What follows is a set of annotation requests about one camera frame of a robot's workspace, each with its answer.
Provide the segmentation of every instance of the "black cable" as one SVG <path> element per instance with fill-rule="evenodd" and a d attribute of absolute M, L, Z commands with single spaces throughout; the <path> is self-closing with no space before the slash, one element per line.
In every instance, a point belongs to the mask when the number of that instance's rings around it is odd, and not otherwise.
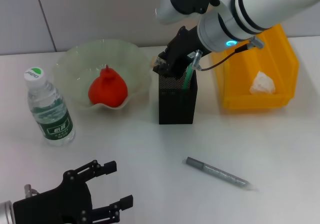
<path fill-rule="evenodd" d="M 209 71 L 213 68 L 216 68 L 217 66 L 221 65 L 222 63 L 224 63 L 226 60 L 228 60 L 230 57 L 232 57 L 234 54 L 237 54 L 237 53 L 241 53 L 241 52 L 244 52 L 248 50 L 248 45 L 245 44 L 245 45 L 242 45 L 240 47 L 238 47 L 237 49 L 234 50 L 234 52 L 232 52 L 230 55 L 228 55 L 225 59 L 223 59 L 222 61 L 220 61 L 219 63 L 213 65 L 213 66 L 210 66 L 208 68 L 204 68 L 204 69 L 201 69 L 202 72 L 204 71 Z"/>
<path fill-rule="evenodd" d="M 219 63 L 213 65 L 213 66 L 210 66 L 208 68 L 204 68 L 204 69 L 201 69 L 202 72 L 204 71 L 209 71 L 213 68 L 216 68 L 217 66 L 221 65 L 222 63 L 224 63 L 226 60 L 228 60 L 230 57 L 232 57 L 234 54 L 236 54 L 236 52 L 232 52 L 230 55 L 228 55 L 225 59 L 223 59 L 222 61 L 220 61 Z"/>

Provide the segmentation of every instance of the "water bottle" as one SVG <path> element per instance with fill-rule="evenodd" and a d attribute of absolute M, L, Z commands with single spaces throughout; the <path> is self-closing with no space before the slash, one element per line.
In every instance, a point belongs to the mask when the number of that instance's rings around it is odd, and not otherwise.
<path fill-rule="evenodd" d="M 24 79 L 28 87 L 29 109 L 45 140 L 54 146 L 72 142 L 76 132 L 64 98 L 47 81 L 44 70 L 30 68 L 25 71 Z"/>

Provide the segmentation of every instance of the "blue light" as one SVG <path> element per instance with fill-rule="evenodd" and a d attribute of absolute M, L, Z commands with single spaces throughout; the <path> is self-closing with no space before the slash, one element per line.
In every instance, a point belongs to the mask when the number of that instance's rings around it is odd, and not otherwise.
<path fill-rule="evenodd" d="M 226 42 L 226 45 L 228 46 L 228 47 L 232 47 L 232 46 L 235 46 L 235 45 L 237 45 L 237 41 L 235 41 L 235 40 L 230 40 L 230 41 L 227 41 Z"/>

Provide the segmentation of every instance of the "white table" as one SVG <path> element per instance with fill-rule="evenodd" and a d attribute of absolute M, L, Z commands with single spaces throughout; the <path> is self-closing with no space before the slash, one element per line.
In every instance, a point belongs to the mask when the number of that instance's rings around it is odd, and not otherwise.
<path fill-rule="evenodd" d="M 193 125 L 158 125 L 158 78 L 149 95 L 121 111 L 78 112 L 70 146 L 43 144 L 26 100 L 23 73 L 47 73 L 64 53 L 0 56 L 0 201 L 23 186 L 40 193 L 62 175 L 97 159 L 118 172 L 91 180 L 93 207 L 130 194 L 122 224 L 318 224 L 320 219 L 320 37 L 291 38 L 300 58 L 296 96 L 285 108 L 231 115 L 219 107 L 212 73 L 198 73 Z M 152 57 L 163 47 L 143 48 Z M 201 65 L 208 66 L 203 58 Z M 244 178 L 245 191 L 182 164 L 186 157 Z"/>

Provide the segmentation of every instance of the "yellow bin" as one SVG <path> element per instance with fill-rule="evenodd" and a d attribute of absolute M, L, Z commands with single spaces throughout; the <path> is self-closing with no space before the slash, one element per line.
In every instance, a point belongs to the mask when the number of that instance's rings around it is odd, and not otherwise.
<path fill-rule="evenodd" d="M 214 69 L 223 107 L 226 109 L 280 108 L 286 106 L 295 95 L 299 62 L 281 25 L 258 37 L 265 43 L 263 49 L 253 48 L 235 54 Z M 220 62 L 235 48 L 212 53 L 213 63 Z M 250 87 L 259 71 L 273 79 L 274 94 L 250 93 Z"/>

